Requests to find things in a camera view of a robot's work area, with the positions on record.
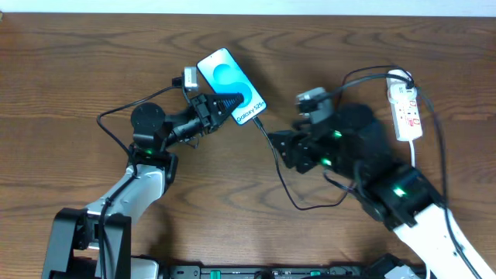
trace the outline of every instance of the brown tabletop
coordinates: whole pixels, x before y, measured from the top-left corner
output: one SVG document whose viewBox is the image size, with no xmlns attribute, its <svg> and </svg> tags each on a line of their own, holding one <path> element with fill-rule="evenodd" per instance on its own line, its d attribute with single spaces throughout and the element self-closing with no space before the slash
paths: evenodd
<svg viewBox="0 0 496 279">
<path fill-rule="evenodd" d="M 496 20 L 418 17 L 7 14 L 0 23 L 0 277 L 38 277 L 55 214 L 82 208 L 124 173 L 126 155 L 96 125 L 99 112 L 167 87 L 183 67 L 231 50 L 268 103 L 269 131 L 299 115 L 295 96 L 340 84 L 358 67 L 400 64 L 432 98 L 443 121 L 456 219 L 496 266 Z M 368 104 L 397 155 L 384 80 L 351 88 Z M 179 91 L 154 100 L 165 112 Z M 126 143 L 130 110 L 105 119 Z M 439 188 L 430 115 L 415 141 L 418 167 Z M 298 212 L 253 123 L 229 120 L 193 150 L 177 146 L 177 178 L 133 230 L 133 254 L 205 265 L 370 263 L 389 252 L 420 264 L 394 234 L 348 198 Z M 317 167 L 283 169 L 302 205 L 341 192 Z"/>
</svg>

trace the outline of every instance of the white background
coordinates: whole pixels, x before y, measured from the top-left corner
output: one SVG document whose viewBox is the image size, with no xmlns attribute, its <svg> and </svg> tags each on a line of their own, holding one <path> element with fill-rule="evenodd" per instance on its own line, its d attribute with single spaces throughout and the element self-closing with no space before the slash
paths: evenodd
<svg viewBox="0 0 496 279">
<path fill-rule="evenodd" d="M 0 0 L 3 12 L 496 16 L 496 0 Z"/>
</svg>

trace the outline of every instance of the wood grain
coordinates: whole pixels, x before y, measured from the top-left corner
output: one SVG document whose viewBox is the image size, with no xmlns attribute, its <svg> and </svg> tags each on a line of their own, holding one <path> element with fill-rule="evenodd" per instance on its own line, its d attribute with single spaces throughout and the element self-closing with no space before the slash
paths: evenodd
<svg viewBox="0 0 496 279">
<path fill-rule="evenodd" d="M 358 67 L 396 63 L 432 98 L 447 138 L 459 224 L 496 267 L 496 20 L 454 18 L 7 14 L 0 24 L 0 277 L 39 277 L 51 223 L 123 174 L 125 154 L 95 123 L 102 111 L 170 84 L 184 66 L 228 47 L 267 100 L 269 130 L 298 114 L 296 94 L 334 88 Z M 385 82 L 351 88 L 394 141 Z M 155 102 L 185 107 L 180 92 Z M 131 140 L 130 112 L 105 120 Z M 415 141 L 418 165 L 439 185 L 430 116 Z M 133 253 L 212 264 L 369 263 L 383 253 L 418 257 L 353 199 L 297 212 L 254 125 L 227 123 L 198 150 L 174 148 L 177 179 L 133 230 Z M 284 170 L 302 204 L 335 201 L 319 170 Z"/>
</svg>

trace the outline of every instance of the phone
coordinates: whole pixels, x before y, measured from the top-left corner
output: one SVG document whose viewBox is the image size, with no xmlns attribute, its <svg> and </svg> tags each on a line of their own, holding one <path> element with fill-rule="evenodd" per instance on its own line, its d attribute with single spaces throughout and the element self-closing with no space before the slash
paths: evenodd
<svg viewBox="0 0 496 279">
<path fill-rule="evenodd" d="M 226 48 L 208 55 L 198 62 L 196 67 L 216 94 L 243 94 L 243 103 L 231 113 L 238 125 L 246 123 L 267 107 L 262 96 Z"/>
</svg>

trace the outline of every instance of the wooden surface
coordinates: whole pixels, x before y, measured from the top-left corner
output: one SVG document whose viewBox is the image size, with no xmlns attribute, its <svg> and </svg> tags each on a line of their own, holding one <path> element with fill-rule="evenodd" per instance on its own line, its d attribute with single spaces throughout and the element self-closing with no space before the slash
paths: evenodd
<svg viewBox="0 0 496 279">
<path fill-rule="evenodd" d="M 99 112 L 170 84 L 228 47 L 260 89 L 267 129 L 288 128 L 295 96 L 332 89 L 358 67 L 407 68 L 443 120 L 456 218 L 496 267 L 496 21 L 494 19 L 217 15 L 8 14 L 0 23 L 0 277 L 39 276 L 51 224 L 63 207 L 82 208 L 123 174 L 126 155 L 96 125 Z M 385 81 L 351 88 L 347 102 L 370 105 L 388 127 L 398 156 Z M 185 107 L 180 92 L 154 100 Z M 105 120 L 125 142 L 130 111 Z M 439 185 L 429 114 L 415 141 L 418 165 Z M 175 183 L 133 230 L 133 253 L 219 264 L 369 263 L 383 253 L 418 257 L 348 198 L 338 208 L 298 212 L 274 169 L 265 139 L 233 121 L 175 148 Z M 318 168 L 284 170 L 301 204 L 340 192 Z"/>
</svg>

